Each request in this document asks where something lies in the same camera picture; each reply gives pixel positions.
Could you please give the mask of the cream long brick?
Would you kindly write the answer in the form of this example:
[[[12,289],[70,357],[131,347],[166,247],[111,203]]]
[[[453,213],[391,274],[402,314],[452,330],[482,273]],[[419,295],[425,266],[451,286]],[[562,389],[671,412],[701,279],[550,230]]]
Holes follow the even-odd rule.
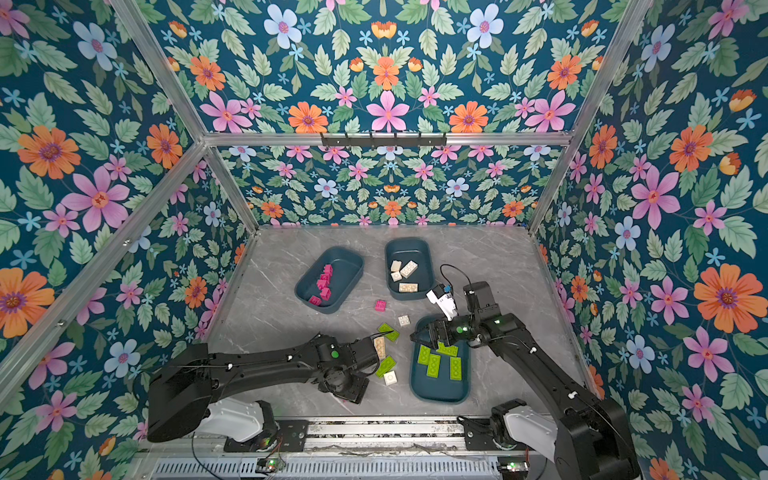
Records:
[[[374,344],[374,348],[377,353],[378,359],[384,360],[387,357],[386,338],[383,336],[378,336],[373,339],[373,344]]]

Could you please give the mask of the green long brick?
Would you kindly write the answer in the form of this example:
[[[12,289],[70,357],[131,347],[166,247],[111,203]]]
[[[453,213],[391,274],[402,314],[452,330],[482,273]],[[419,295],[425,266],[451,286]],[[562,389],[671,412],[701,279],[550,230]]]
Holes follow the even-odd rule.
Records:
[[[430,354],[427,360],[426,375],[429,378],[438,378],[440,375],[441,356],[439,354]]]
[[[396,365],[397,365],[397,362],[391,356],[387,356],[380,361],[379,366],[375,372],[375,375],[378,378],[383,378],[387,373],[391,372]]]
[[[432,355],[432,351],[429,347],[425,345],[420,345],[417,353],[417,363],[419,365],[428,366],[430,363],[431,355]]]
[[[396,342],[400,337],[400,333],[387,323],[383,323],[378,327],[378,332],[382,334],[384,338],[391,342]]]
[[[463,363],[458,356],[449,358],[449,378],[451,381],[463,380]]]

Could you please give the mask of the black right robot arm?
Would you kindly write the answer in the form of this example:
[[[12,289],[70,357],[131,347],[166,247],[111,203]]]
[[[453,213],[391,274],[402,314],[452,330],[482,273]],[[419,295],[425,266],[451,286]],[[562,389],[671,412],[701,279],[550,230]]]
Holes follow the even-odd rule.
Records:
[[[547,409],[539,414],[522,400],[496,406],[490,416],[494,441],[526,445],[548,460],[562,479],[641,478],[626,411],[569,376],[516,315],[502,313],[488,283],[470,283],[463,291],[465,315],[458,312],[451,288],[438,284],[427,291],[427,299],[443,316],[428,324],[425,345],[466,342],[489,348]]]

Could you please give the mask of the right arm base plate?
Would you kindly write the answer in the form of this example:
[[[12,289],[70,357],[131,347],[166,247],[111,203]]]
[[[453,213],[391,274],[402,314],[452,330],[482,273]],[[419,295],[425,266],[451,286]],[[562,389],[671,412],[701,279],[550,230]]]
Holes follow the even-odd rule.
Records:
[[[496,440],[488,418],[458,416],[457,422],[463,428],[465,449],[468,451],[505,451],[514,447],[514,444]]]

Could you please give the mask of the white long brick top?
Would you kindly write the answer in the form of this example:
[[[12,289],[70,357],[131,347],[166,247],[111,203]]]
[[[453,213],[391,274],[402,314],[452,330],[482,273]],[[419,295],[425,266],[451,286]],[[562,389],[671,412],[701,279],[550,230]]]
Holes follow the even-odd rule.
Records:
[[[419,291],[419,286],[416,283],[400,283],[398,291],[400,293],[416,293]]]

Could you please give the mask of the white long brick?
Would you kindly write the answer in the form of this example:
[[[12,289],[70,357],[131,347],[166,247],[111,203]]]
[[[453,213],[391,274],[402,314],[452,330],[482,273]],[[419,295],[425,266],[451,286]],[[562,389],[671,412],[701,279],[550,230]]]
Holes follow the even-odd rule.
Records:
[[[400,293],[416,293],[419,291],[419,286],[416,283],[400,283],[398,291]]]
[[[418,269],[418,264],[414,261],[409,261],[405,264],[399,273],[403,278],[409,278]]]

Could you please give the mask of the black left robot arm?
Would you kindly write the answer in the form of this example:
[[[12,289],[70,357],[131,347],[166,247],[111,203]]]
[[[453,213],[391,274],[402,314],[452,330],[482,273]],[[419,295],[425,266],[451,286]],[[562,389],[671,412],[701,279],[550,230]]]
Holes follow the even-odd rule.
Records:
[[[310,383],[359,404],[379,363],[370,337],[340,343],[317,334],[294,347],[248,354],[211,353],[206,343],[195,344],[150,381],[147,440],[182,438],[202,425],[211,405],[276,385]]]

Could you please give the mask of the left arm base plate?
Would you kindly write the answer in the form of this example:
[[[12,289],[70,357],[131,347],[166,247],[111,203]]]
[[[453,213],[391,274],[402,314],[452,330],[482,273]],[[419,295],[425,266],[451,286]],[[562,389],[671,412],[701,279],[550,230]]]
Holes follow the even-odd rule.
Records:
[[[278,420],[268,422],[260,433],[245,442],[227,439],[227,453],[302,452],[308,436],[307,420]]]

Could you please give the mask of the white long brick bottom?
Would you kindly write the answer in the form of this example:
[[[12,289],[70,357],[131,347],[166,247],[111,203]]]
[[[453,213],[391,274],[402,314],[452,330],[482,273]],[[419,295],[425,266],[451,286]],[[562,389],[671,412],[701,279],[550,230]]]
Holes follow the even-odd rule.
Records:
[[[418,264],[414,261],[409,261],[405,264],[399,273],[403,278],[409,278],[418,269]]]

